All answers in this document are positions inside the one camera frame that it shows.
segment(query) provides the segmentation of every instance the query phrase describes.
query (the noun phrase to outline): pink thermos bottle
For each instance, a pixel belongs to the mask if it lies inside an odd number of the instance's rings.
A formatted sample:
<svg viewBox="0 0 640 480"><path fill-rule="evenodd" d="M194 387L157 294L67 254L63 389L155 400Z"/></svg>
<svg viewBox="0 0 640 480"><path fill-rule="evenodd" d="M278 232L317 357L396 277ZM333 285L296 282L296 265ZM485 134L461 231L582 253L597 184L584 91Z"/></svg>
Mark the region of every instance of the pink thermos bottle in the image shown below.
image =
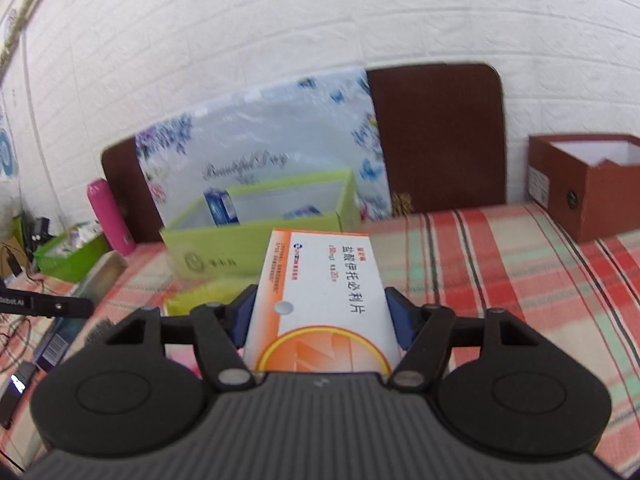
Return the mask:
<svg viewBox="0 0 640 480"><path fill-rule="evenodd" d="M86 187L86 195L111 248L122 256L130 254L136 248L136 243L124 223L107 181L103 178L94 180Z"/></svg>

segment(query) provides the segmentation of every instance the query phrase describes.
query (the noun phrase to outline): black circular pad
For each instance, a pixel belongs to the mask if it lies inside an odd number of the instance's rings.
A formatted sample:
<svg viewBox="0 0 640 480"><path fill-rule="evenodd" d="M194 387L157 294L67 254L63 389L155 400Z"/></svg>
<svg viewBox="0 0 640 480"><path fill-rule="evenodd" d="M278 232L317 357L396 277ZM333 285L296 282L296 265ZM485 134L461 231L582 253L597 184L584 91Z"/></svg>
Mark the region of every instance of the black circular pad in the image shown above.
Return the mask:
<svg viewBox="0 0 640 480"><path fill-rule="evenodd" d="M463 439L516 460L592 451L611 414L606 387L557 351L516 349L462 365L440 384L437 403Z"/></svg>
<svg viewBox="0 0 640 480"><path fill-rule="evenodd" d="M204 410L202 382L135 345L97 346L54 368L31 399L43 439L71 453L122 457L183 436Z"/></svg>

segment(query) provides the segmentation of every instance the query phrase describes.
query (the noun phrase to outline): brown box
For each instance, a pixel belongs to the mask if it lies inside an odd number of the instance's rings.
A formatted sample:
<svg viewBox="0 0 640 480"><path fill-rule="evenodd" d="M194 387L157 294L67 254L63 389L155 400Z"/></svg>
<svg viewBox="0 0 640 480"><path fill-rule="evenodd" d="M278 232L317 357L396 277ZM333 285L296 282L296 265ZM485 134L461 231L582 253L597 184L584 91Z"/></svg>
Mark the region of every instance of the brown box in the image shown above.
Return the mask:
<svg viewBox="0 0 640 480"><path fill-rule="evenodd" d="M527 189L577 242L640 228L640 139L529 137Z"/></svg>

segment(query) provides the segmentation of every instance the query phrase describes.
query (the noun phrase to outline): light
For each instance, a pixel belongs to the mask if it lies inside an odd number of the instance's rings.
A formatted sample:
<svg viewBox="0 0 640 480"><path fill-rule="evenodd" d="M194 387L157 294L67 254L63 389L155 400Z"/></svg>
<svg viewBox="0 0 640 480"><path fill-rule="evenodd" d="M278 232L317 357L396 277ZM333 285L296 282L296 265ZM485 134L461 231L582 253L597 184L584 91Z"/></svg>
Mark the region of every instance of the light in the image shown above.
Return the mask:
<svg viewBox="0 0 640 480"><path fill-rule="evenodd" d="M11 376L12 383L15 385L18 393L21 394L24 391L24 383L18 379L15 375Z"/></svg>

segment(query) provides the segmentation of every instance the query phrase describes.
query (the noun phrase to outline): black cable wire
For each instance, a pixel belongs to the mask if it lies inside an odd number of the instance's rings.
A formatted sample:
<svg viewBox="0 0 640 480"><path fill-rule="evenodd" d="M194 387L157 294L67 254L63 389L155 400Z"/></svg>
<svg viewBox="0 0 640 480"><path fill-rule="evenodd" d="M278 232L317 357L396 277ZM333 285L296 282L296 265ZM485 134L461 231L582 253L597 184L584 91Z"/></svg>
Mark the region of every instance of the black cable wire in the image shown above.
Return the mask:
<svg viewBox="0 0 640 480"><path fill-rule="evenodd" d="M4 244L4 243L2 244L2 249L0 250L0 274L2 273L2 264L4 264L4 258L2 258L2 254L5 251L7 251L9 254L13 254L13 250L14 248L12 248L11 246L8 246L7 244ZM27 280L29 280L31 283L40 285L40 287L42 288L42 290L40 291L41 293L44 293L44 291L46 290L51 294L55 294L53 290L51 290L48 286L44 284L43 279L37 280L36 278L34 278L29 274L29 258L27 257L27 253L24 252L23 250L20 250L20 252L24 255L25 259L27 260L27 265L24 266L24 273L27 276Z"/></svg>
<svg viewBox="0 0 640 480"><path fill-rule="evenodd" d="M17 463L15 463L14 460L12 460L9 455L7 455L7 453L2 451L2 449L0 449L0 454L2 454L2 456L4 456L9 462L11 462L14 465L14 467L17 467L20 471L24 473L24 469L21 468L19 465L17 465Z"/></svg>
<svg viewBox="0 0 640 480"><path fill-rule="evenodd" d="M9 337L7 339L7 342L5 344L3 344L2 348L0 349L0 357L2 357L2 355L4 355L5 352L7 352L8 356L9 356L9 359L11 360L11 364L5 366L4 368L0 368L0 374L4 373L7 370L10 370L11 368L13 368L15 365L17 365L20 362L20 359L23 358L25 352L27 351L27 348L29 347L29 342L31 341L31 320L26 316L22 316L22 317L19 317L17 320L14 320L14 322L12 322L12 325L15 323L15 321L18 321L17 326L10 333L10 335L9 335ZM20 353L17 356L13 356L13 355L11 355L11 352L9 351L9 345L11 344L11 341L14 338L14 336L20 330L20 327L25 322L27 323L27 327L28 327L27 328L27 335L24 338L20 337L20 340L24 342L24 346L22 347L22 350L20 351Z"/></svg>

